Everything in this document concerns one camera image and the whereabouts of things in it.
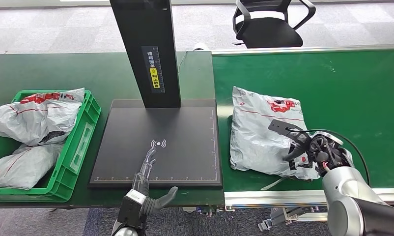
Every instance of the black cable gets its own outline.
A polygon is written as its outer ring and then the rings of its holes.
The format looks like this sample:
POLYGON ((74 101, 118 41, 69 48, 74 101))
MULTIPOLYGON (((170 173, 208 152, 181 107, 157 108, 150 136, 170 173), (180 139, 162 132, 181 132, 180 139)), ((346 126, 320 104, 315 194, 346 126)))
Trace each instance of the black cable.
POLYGON ((362 163, 364 164, 364 169, 365 169, 365 173, 366 173, 366 181, 367 181, 367 184, 370 187, 369 170, 367 168, 364 156, 362 155, 361 151, 359 151, 358 147, 352 141, 350 141, 347 137, 345 137, 345 136, 343 136, 343 135, 341 135, 341 134, 339 134, 339 133, 337 133, 335 131, 331 131, 331 130, 327 130, 327 129, 293 130, 293 129, 286 128, 286 130, 291 131, 291 132, 296 132, 296 133, 307 133, 307 132, 318 132, 318 131, 321 131, 321 132, 327 132, 327 133, 330 133, 330 134, 338 135, 338 136, 342 137, 343 139, 345 139, 350 145, 352 145, 352 147, 355 149, 355 151, 358 153, 359 157, 361 158, 362 163))
POLYGON ((120 224, 119 227, 117 227, 117 229, 113 232, 112 236, 115 236, 116 233, 119 232, 119 230, 122 229, 125 226, 126 222, 127 222, 127 220, 125 220, 125 222, 120 224))

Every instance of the sticker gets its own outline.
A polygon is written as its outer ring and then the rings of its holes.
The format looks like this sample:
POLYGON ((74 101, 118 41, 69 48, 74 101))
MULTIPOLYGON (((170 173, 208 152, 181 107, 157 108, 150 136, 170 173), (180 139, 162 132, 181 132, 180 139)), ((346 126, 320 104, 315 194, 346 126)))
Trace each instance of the sticker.
POLYGON ((161 62, 159 61, 158 47, 142 46, 143 59, 154 93, 165 93, 164 79, 162 77, 161 62))

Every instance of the white plastic bag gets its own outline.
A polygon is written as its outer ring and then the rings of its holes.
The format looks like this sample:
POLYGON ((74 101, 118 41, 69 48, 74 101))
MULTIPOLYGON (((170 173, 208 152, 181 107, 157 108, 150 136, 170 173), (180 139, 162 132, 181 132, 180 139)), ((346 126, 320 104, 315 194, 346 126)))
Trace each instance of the white plastic bag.
POLYGON ((317 179, 313 168, 297 167, 307 164, 307 155, 295 158, 295 170, 282 158, 290 151, 291 140, 268 129, 273 119, 292 123, 306 129, 300 101, 293 98, 270 97, 233 87, 233 122, 230 138, 230 163, 233 169, 252 169, 281 177, 317 179))
POLYGON ((38 93, 0 107, 0 136, 28 146, 62 143, 76 124, 84 88, 38 93))
POLYGON ((55 165, 64 145, 21 145, 0 159, 0 186, 31 189, 55 165))

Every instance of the black chair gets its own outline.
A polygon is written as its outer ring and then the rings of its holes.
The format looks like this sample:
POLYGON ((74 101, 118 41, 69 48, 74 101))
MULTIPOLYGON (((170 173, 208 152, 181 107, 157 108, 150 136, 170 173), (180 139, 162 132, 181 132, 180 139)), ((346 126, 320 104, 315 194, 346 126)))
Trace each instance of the black chair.
POLYGON ((288 24, 288 6, 291 0, 236 0, 233 30, 236 39, 242 40, 247 48, 301 47, 303 40, 295 31, 315 14, 315 6, 308 0, 300 2, 309 9, 307 16, 294 28, 288 24), (265 17, 251 19, 250 12, 275 11, 284 15, 284 20, 265 17), (243 15, 244 20, 236 23, 243 15))

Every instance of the gray carpet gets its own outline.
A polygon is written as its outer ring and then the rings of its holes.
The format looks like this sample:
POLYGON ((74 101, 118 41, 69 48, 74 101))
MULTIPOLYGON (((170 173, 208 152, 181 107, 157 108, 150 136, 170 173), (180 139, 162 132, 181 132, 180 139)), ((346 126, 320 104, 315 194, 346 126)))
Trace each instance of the gray carpet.
MULTIPOLYGON (((306 47, 394 44, 394 3, 317 4, 297 32, 306 47)), ((176 5, 172 8, 178 51, 198 42, 210 49, 238 49, 232 29, 234 5, 176 5)), ((307 14, 288 10, 290 25, 307 14)), ((266 13, 253 13, 252 17, 266 13)), ((110 7, 0 9, 0 54, 124 52, 110 7)))
MULTIPOLYGON (((109 236, 118 209, 102 211, 99 236, 109 236)), ((187 213, 180 208, 164 209, 148 218, 148 236, 329 236, 323 222, 299 222, 279 225, 269 232, 261 232, 257 226, 269 215, 269 209, 237 209, 235 212, 219 212, 208 218, 197 212, 187 213)))

